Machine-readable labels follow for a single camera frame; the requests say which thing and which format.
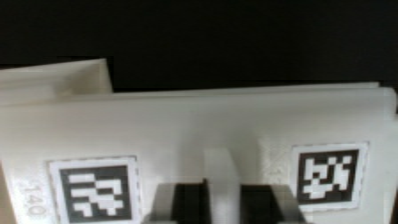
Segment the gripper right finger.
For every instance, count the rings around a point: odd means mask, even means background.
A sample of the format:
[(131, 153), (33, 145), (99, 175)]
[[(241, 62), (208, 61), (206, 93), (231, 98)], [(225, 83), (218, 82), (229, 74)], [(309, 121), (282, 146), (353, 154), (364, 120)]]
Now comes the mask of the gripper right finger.
[(286, 185), (241, 186), (240, 224), (307, 224)]

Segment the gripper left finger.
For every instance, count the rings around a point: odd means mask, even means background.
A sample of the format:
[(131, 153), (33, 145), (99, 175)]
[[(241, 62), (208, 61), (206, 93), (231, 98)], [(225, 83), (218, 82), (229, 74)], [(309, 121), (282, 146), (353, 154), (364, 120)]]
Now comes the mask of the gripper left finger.
[(213, 224), (206, 179), (158, 185), (144, 224)]

